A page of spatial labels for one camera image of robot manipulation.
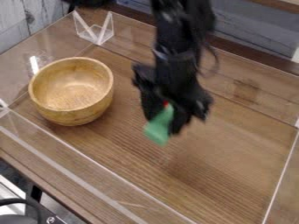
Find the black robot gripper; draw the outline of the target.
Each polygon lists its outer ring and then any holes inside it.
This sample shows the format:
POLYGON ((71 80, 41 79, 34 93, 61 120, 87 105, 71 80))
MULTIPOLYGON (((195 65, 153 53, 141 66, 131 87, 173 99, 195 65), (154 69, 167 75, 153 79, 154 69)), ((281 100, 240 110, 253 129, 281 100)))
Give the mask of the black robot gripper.
POLYGON ((206 121, 211 110, 213 97, 198 81, 201 56, 202 49, 197 45, 182 51, 155 45, 155 64, 133 65, 133 83, 141 91, 145 118, 153 120, 169 101, 174 106, 173 135, 181 133, 193 116, 206 121))

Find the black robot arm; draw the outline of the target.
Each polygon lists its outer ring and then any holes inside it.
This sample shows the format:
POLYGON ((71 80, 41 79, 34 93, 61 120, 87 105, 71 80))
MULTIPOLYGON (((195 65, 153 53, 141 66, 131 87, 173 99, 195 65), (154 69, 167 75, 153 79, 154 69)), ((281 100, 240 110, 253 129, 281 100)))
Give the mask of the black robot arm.
POLYGON ((133 65, 134 86, 141 91, 142 109, 153 121, 166 106, 174 117, 166 133, 177 135, 193 118, 206 120, 214 99, 203 88, 202 51, 211 48, 207 36, 217 18, 211 0, 151 0, 155 21, 154 64, 133 65))

